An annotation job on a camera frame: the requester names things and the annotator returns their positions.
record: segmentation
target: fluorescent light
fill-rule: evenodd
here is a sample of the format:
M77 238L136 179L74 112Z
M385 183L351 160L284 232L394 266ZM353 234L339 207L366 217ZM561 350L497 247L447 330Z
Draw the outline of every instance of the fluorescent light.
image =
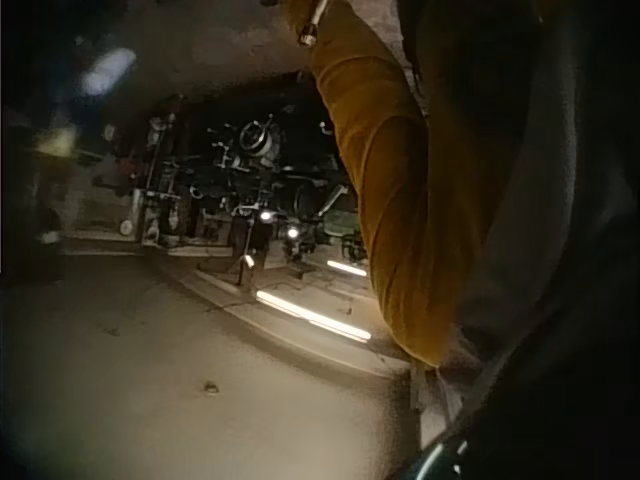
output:
M298 230L296 227L291 227L289 228L289 230L287 230L287 237L289 237L291 240L295 240L299 235L300 230Z
M337 333L352 340L367 342L371 339L371 334L369 332L360 330L356 327L352 327L351 325L347 325L346 323L339 322L332 318L325 317L324 315L320 315L319 313L312 312L311 310L307 310L306 308L300 307L299 305L287 302L286 300L278 298L275 295L271 295L270 293L264 292L262 290L258 290L258 292L256 293L256 297L259 301L271 307L282 310L290 315L293 315L294 317L304 318L313 325L322 327L326 330Z
M253 260L253 257L251 257L251 255L245 255L244 261L247 264L247 267L249 268L253 268L256 264L256 262Z
M116 48L100 57L86 72L80 85L85 95L103 95L129 70L136 54L127 48Z
M427 473L431 470L431 467L433 467L433 464L436 463L436 460L440 457L443 451L444 446L441 443L435 446L425 462L422 464L422 467L420 467L420 471L418 472L418 475L416 475L416 480L424 480L427 477Z
M353 273L354 275L359 275L361 277L366 277L367 272L362 270L361 268L352 267L351 265L345 265L344 263L334 262L333 260L327 261L327 265L333 268L337 268L338 270L342 270L343 272Z

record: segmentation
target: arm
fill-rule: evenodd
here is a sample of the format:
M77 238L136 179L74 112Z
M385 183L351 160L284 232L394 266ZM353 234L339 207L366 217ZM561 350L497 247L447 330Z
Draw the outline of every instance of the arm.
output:
M313 2L290 0L296 32ZM310 66L358 194L372 286L391 333L431 364L447 345L449 318L427 318L427 129L402 67L344 0L318 29Z

